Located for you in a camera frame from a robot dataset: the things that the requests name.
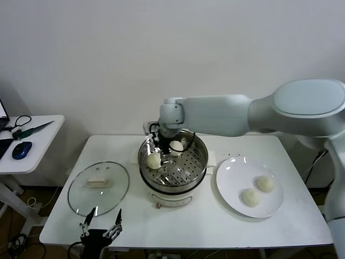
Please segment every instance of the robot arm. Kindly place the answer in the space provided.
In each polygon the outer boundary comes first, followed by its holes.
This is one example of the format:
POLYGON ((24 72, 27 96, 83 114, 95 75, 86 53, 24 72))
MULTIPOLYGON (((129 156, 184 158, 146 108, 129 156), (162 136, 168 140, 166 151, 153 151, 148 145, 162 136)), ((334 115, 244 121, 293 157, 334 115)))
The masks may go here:
POLYGON ((272 95, 251 100, 236 94, 167 98, 159 122, 172 132, 191 131, 236 137, 249 131, 327 137, 345 130, 345 85, 307 79, 287 83, 272 95))
POLYGON ((339 258, 345 258, 345 84, 306 79, 287 83, 272 95, 168 98, 160 108, 159 132, 178 130, 236 137, 253 132, 295 134, 305 145, 327 149, 335 180, 326 199, 326 218, 339 258))

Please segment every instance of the floor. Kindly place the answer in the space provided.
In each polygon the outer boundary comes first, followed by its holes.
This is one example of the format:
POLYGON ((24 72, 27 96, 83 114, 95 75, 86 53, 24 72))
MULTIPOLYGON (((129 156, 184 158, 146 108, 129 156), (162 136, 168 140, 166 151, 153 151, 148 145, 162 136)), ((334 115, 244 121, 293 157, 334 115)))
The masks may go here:
MULTIPOLYGON (((37 201, 42 202, 43 204, 46 204, 52 197, 55 189, 49 188, 49 189, 26 189, 24 194, 20 196, 20 198, 23 201, 27 201, 30 197, 36 197, 37 201)), ((314 195, 314 199, 316 204, 322 205, 325 200, 325 193, 319 193, 315 192, 312 193, 314 195)), ((52 202, 43 208, 40 211, 41 216, 49 216, 50 211, 52 210, 54 203, 57 199, 58 195, 54 197, 52 202)), ((20 230, 22 229, 22 226, 25 222, 24 218, 19 215, 16 211, 13 210, 13 218, 12 218, 12 227, 11 227, 11 233, 10 233, 10 239, 14 237, 15 235, 20 233, 20 230)), ((8 240, 8 233, 11 223, 11 212, 10 209, 7 209, 5 214, 0 220, 0 247, 2 247, 3 244, 7 243, 8 240)), ((30 235, 38 235, 40 233, 41 229, 36 228, 33 229, 32 233, 30 235)), ((36 243, 39 242, 38 236, 29 237, 29 243, 36 243)), ((0 254, 5 252, 7 250, 7 246, 4 246, 0 249, 0 254)), ((61 258, 67 258, 67 252, 66 249, 60 246, 46 246, 46 255, 45 259, 61 259, 61 258)), ((266 252, 268 255, 273 253, 274 249, 267 249, 266 252)), ((20 256, 19 259, 32 259, 37 258, 40 259, 43 256, 43 248, 40 246, 30 246, 27 248, 26 251, 24 251, 20 256)), ((137 258, 137 259, 145 259, 148 257, 150 253, 155 253, 156 250, 131 250, 126 253, 121 252, 110 252, 105 250, 103 254, 103 259, 130 259, 130 258, 137 258)), ((216 252, 216 250, 199 250, 195 252, 195 250, 164 250, 165 254, 180 254, 182 259, 188 258, 205 258, 208 255, 211 255, 212 253, 216 252)), ((333 246, 324 246, 324 247, 310 247, 307 249, 302 249, 300 252, 295 254, 291 257, 291 259, 335 259, 337 258, 335 255, 335 250, 333 246)), ((0 256, 0 259, 8 259, 10 258, 8 254, 4 254, 0 256)), ((216 252, 214 255, 211 255, 207 257, 208 259, 223 259, 223 258, 236 258, 236 259, 259 259, 260 253, 257 249, 247 249, 247 250, 221 250, 216 252)))

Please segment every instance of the glass lid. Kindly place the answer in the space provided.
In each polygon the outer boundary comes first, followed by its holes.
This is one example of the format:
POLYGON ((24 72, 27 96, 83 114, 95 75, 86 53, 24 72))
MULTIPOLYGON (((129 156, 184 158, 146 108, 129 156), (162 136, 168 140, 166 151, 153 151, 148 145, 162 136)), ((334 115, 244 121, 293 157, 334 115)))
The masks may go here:
POLYGON ((74 178, 68 190, 68 204, 81 216, 95 207, 94 216, 99 216, 115 208, 128 187, 129 175, 124 166, 116 162, 95 163, 74 178))

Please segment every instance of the computer mouse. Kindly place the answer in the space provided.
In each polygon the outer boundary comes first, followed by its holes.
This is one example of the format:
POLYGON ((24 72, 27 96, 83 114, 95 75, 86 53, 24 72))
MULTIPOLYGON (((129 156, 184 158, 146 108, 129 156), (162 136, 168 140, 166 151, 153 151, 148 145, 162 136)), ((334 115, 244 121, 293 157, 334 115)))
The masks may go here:
POLYGON ((24 141, 13 149, 12 157, 16 160, 23 159, 32 147, 32 142, 24 141))

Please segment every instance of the white side table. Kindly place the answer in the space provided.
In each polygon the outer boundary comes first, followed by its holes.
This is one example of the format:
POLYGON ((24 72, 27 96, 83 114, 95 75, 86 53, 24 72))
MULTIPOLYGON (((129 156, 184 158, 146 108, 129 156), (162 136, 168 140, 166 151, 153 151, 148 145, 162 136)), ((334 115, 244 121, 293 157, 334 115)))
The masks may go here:
MULTIPOLYGON (((11 120, 8 125, 14 125, 17 117, 10 119, 11 120)), ((31 209, 16 195, 22 194, 23 190, 10 175, 28 174, 37 168, 43 155, 49 148, 49 145, 64 123, 65 118, 62 115, 32 116, 31 122, 22 127, 22 130, 27 130, 49 121, 54 122, 42 129, 40 132, 32 134, 31 136, 22 140, 32 142, 32 148, 25 158, 21 160, 15 160, 12 158, 12 151, 14 147, 22 142, 14 141, 0 159, 0 200, 5 203, 0 210, 0 217, 6 211, 7 206, 12 207, 27 219, 22 230, 22 233, 27 235, 30 233, 30 230, 33 226, 43 226, 47 217, 41 217, 38 215, 39 205, 37 208, 31 209)), ((0 139, 8 138, 12 138, 10 132, 0 133, 0 139)))

